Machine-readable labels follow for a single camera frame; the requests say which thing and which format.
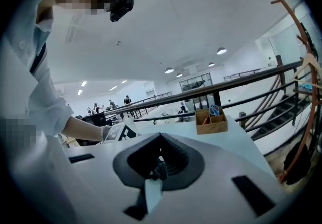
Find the rolled-up sleeve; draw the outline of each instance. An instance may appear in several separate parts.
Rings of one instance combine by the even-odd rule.
[[[47,57],[39,65],[34,77],[38,84],[29,99],[29,118],[46,135],[57,135],[64,130],[73,111],[70,106],[66,106],[65,99],[57,95]]]

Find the cardboard box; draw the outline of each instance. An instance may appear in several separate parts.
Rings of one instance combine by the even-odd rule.
[[[219,116],[210,116],[203,125],[206,117],[209,115],[209,109],[196,111],[196,128],[197,134],[221,133],[228,131],[228,122],[226,115],[220,107]]]

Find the wooden coat rack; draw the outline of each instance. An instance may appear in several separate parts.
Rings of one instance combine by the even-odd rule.
[[[275,3],[282,3],[283,6],[285,7],[285,9],[287,10],[287,12],[291,15],[291,17],[293,18],[297,28],[300,31],[300,35],[297,35],[296,37],[303,43],[303,45],[306,47],[306,51],[309,54],[312,54],[312,50],[310,47],[310,44],[308,42],[308,38],[305,34],[305,31],[303,29],[303,27],[301,26],[300,21],[298,20],[298,18],[296,17],[293,9],[288,5],[288,3],[285,0],[274,0],[271,1],[271,4],[275,4]],[[311,68],[311,75],[312,75],[312,83],[313,84],[317,84],[317,77],[316,77],[316,72],[315,72],[315,68],[309,64],[310,68]],[[305,143],[310,135],[310,130],[313,127],[313,121],[314,121],[314,114],[315,114],[315,108],[318,104],[317,101],[317,89],[316,86],[313,86],[313,90],[312,90],[312,107],[311,107],[311,112],[310,112],[310,116],[308,119],[308,123],[307,123],[307,128],[304,134],[304,138],[302,139],[301,145],[294,157],[294,159],[292,160],[291,164],[289,165],[289,167],[284,171],[284,173],[281,173],[279,175],[277,175],[277,178],[279,179],[280,182],[283,182],[287,176],[287,173],[289,173],[289,171],[292,169],[292,167],[294,166],[294,164],[296,163],[296,161],[298,160],[299,155],[301,154]]]

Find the blue scissors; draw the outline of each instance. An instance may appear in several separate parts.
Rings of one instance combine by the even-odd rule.
[[[209,108],[209,114],[211,116],[219,116],[220,115],[220,109],[217,105],[211,105]]]

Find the clothes hanger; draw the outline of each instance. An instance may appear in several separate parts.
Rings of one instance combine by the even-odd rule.
[[[305,82],[303,80],[299,80],[299,79],[296,79],[295,77],[297,77],[308,65],[312,65],[315,67],[315,69],[317,70],[318,74],[320,75],[320,77],[322,77],[322,68],[320,67],[320,65],[318,64],[316,58],[308,53],[305,58],[303,59],[303,64],[302,66],[300,67],[300,69],[294,74],[293,76],[293,80],[294,81],[298,81],[299,83],[301,84],[308,84],[308,85],[313,85],[315,87],[318,87],[320,89],[322,89],[322,86],[320,85],[317,85],[317,84],[313,84],[313,83],[310,83],[310,82]]]

